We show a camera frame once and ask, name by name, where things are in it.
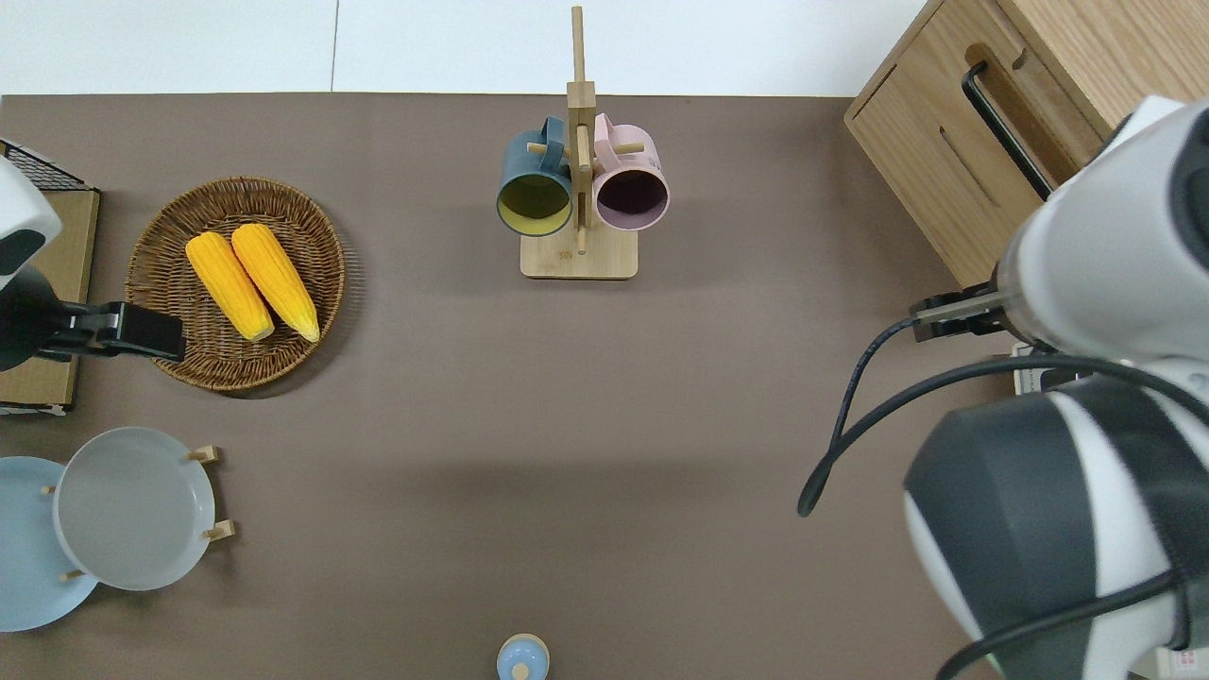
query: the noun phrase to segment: light blue bottle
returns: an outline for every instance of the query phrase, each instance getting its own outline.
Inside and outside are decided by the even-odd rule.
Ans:
[[[499,649],[496,673],[499,680],[545,680],[550,672],[550,650],[537,635],[513,635]]]

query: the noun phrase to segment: pink mug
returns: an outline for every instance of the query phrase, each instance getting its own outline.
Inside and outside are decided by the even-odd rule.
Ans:
[[[667,181],[659,166],[655,143],[647,131],[632,125],[613,125],[604,114],[596,116],[596,177],[592,203],[604,224],[637,231],[659,221],[667,212]],[[641,143],[642,151],[618,154],[621,144]]]

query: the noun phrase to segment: mug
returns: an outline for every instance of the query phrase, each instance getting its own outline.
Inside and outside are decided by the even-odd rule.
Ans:
[[[549,116],[542,129],[522,132],[508,143],[496,212],[521,236],[548,236],[571,221],[571,167],[562,155],[566,123]],[[533,154],[530,144],[544,144]]]
[[[631,143],[641,143],[643,150],[618,154],[614,149]],[[598,114],[592,145],[600,163],[592,180],[592,203],[601,221],[625,231],[659,221],[667,212],[667,181],[647,131],[632,125],[614,126],[607,115]]]

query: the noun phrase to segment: black cable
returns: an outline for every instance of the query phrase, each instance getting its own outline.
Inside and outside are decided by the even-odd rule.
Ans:
[[[1130,586],[1103,598],[1095,598],[1094,600],[1080,603],[1053,613],[1030,618],[1002,630],[996,630],[977,642],[966,645],[961,651],[949,657],[949,661],[944,662],[941,670],[936,673],[936,680],[953,680],[970,664],[987,655],[997,653],[1003,647],[1014,645],[1034,635],[1048,633],[1054,628],[1109,613],[1110,611],[1117,611],[1118,609],[1162,595],[1174,588],[1176,583],[1175,572],[1164,571],[1153,578],[1147,578],[1136,586]]]
[[[848,381],[848,390],[844,392],[844,398],[839,403],[839,415],[835,416],[835,427],[832,430],[832,439],[828,446],[835,445],[840,434],[844,433],[844,425],[848,422],[848,410],[852,407],[852,396],[856,394],[856,386],[861,382],[861,374],[864,373],[864,367],[869,365],[869,359],[873,355],[886,344],[886,340],[893,338],[899,330],[904,330],[915,324],[913,317],[907,317],[898,323],[895,323],[890,328],[881,332],[880,335],[869,342],[869,346],[861,355],[861,358],[856,361],[856,365],[852,368],[852,378]]]
[[[1103,359],[1070,357],[1065,355],[991,359],[955,368],[929,378],[927,380],[916,382],[915,385],[912,385],[910,387],[886,399],[875,409],[866,414],[866,416],[857,421],[857,423],[844,433],[839,440],[833,442],[832,445],[828,446],[827,454],[825,454],[822,460],[818,461],[818,465],[815,466],[814,472],[810,473],[805,485],[802,488],[802,494],[798,496],[798,514],[800,517],[806,517],[815,509],[815,505],[818,502],[818,497],[823,492],[823,486],[827,484],[827,477],[831,474],[831,468],[835,465],[835,460],[839,459],[839,456],[846,451],[862,434],[893,411],[901,409],[910,402],[914,402],[924,394],[927,394],[929,392],[953,385],[954,382],[970,380],[971,378],[980,378],[983,375],[994,375],[997,373],[1011,373],[1013,370],[1047,368],[1065,368],[1075,371],[1099,373],[1124,380],[1126,382],[1130,382],[1139,387],[1153,390],[1155,392],[1158,392],[1185,408],[1188,413],[1196,416],[1197,420],[1209,427],[1209,405],[1205,405],[1181,387],[1141,369]]]

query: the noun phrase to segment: white floor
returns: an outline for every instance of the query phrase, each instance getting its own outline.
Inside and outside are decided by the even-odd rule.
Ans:
[[[0,0],[0,94],[533,92],[565,0]],[[852,96],[924,0],[579,0],[602,94]]]

